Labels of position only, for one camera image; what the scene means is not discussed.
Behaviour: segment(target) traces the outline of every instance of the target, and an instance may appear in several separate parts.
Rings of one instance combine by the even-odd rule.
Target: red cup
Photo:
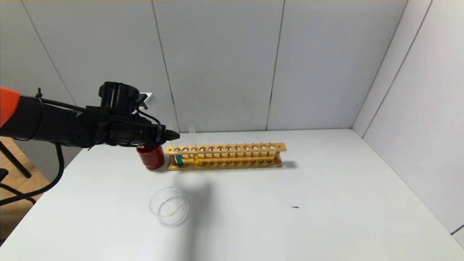
[[[137,148],[143,165],[149,170],[155,170],[164,164],[163,147],[158,145],[154,149]]]

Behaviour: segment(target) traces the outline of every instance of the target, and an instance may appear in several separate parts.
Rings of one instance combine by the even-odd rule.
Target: black stand
[[[10,150],[8,150],[8,148],[0,141],[0,151],[5,154],[5,157],[11,161],[11,163],[13,163],[13,165],[19,169],[19,171],[26,177],[26,178],[31,178],[32,177],[32,174],[23,166],[23,164],[21,164],[21,162],[18,161],[18,159],[10,152]],[[8,175],[8,170],[6,169],[0,169],[0,182]],[[0,188],[2,189],[6,189],[8,191],[10,191],[11,193],[19,196],[19,195],[23,195],[22,192],[6,185],[6,184],[2,184],[0,183]],[[30,202],[32,202],[32,204],[35,204],[35,200],[31,197],[28,197],[26,200],[29,200]]]
[[[26,177],[31,178],[32,174],[18,161],[18,159],[8,150],[8,148],[0,141],[0,151],[5,154],[5,157],[19,169],[19,171]]]
[[[0,169],[0,182],[1,182],[7,175],[8,175],[8,171],[7,171],[6,169]],[[23,195],[22,192],[20,192],[20,191],[14,189],[14,188],[12,188],[12,187],[6,185],[6,184],[0,183],[0,188],[6,189],[6,190],[10,191],[11,193],[13,193],[13,194],[15,194],[15,195],[17,195],[17,196]],[[36,202],[35,199],[33,199],[33,198],[31,198],[31,197],[28,197],[26,200],[29,200],[30,202],[32,202],[32,205],[34,205],[35,202]]]

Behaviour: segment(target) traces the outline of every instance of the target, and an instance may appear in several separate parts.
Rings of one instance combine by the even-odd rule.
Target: wooden floor
[[[1,137],[2,143],[15,155],[15,157],[32,174],[31,178],[25,178],[21,172],[0,153],[0,168],[7,169],[9,174],[2,180],[3,184],[13,187],[23,193],[31,192],[50,183],[40,171],[34,167],[31,161],[24,155],[20,148],[10,138]],[[42,194],[34,196],[38,200]],[[0,199],[14,196],[13,193],[0,189]],[[6,239],[21,219],[31,209],[32,203],[20,200],[0,207],[0,240]]]

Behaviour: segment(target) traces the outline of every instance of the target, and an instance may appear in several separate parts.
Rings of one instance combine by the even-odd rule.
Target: test tube
[[[173,131],[172,125],[168,125],[166,128],[168,130]],[[177,140],[171,140],[171,146],[174,148],[174,152],[180,152],[180,148],[179,148],[179,145],[177,144]],[[175,159],[177,161],[177,166],[184,165],[184,162],[182,161],[182,155],[176,155]]]
[[[192,144],[192,150],[197,151],[197,138],[195,136],[195,126],[190,124],[188,126],[188,133],[190,134],[190,143]],[[198,154],[193,155],[193,164],[198,165],[200,160],[198,159]]]

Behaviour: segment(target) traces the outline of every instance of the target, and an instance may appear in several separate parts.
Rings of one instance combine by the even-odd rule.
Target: teal object
[[[184,165],[184,162],[182,161],[182,155],[176,155],[175,158],[177,159],[177,166]]]

